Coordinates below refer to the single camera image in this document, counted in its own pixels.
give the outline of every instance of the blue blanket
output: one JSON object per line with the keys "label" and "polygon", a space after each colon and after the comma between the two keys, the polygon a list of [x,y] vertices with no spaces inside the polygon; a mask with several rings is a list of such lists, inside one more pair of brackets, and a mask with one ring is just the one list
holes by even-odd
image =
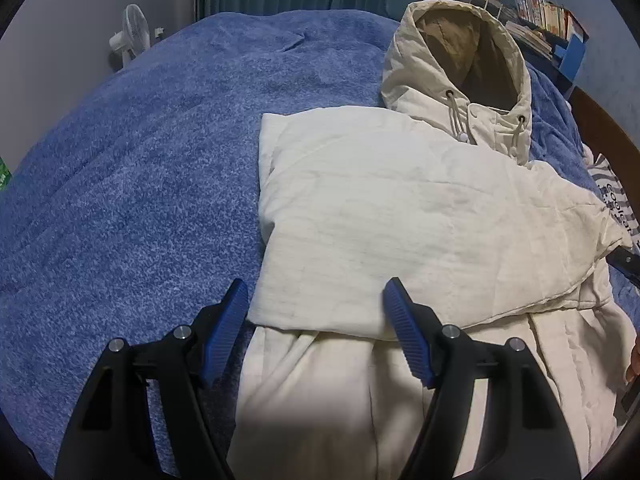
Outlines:
{"label": "blue blanket", "polygon": [[[160,338],[234,277],[253,291],[261,115],[379,105],[397,25],[351,10],[217,14],[112,77],[29,152],[0,192],[0,408],[48,472],[110,338]],[[532,156],[596,190],[566,105],[530,72]],[[640,312],[626,280],[612,280],[630,315]],[[207,398],[223,447],[249,337]],[[150,398],[171,470],[155,390]]]}

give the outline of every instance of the blue wall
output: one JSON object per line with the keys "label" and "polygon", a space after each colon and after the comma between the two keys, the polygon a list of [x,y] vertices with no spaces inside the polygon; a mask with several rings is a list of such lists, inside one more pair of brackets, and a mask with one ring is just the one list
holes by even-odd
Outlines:
{"label": "blue wall", "polygon": [[576,84],[640,147],[640,48],[631,32],[610,0],[553,1],[571,10],[589,34]]}

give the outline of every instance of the row of books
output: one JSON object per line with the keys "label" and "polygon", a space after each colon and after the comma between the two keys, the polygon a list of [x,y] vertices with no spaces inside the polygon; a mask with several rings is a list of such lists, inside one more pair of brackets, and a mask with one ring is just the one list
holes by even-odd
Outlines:
{"label": "row of books", "polygon": [[529,48],[539,53],[540,56],[551,60],[552,47],[541,37],[542,34],[540,32],[533,31],[529,27],[523,27],[514,22],[507,22],[505,28],[514,39],[523,42]]}
{"label": "row of books", "polygon": [[548,30],[563,40],[570,40],[572,34],[584,41],[584,30],[568,10],[548,0],[514,0],[521,19]]}

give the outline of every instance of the white jacket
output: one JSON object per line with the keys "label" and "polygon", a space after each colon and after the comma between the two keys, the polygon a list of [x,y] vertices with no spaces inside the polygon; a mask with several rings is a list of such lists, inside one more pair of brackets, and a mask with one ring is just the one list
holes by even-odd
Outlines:
{"label": "white jacket", "polygon": [[[439,40],[428,36],[434,30]],[[438,41],[450,49],[435,56]],[[507,90],[492,89],[497,81]],[[267,247],[252,322],[393,338],[380,294],[393,276],[414,301],[463,327],[612,301],[602,259],[625,232],[593,193],[544,162],[527,163],[529,75],[496,20],[458,2],[411,4],[386,56],[382,93],[397,112],[264,115]]]}

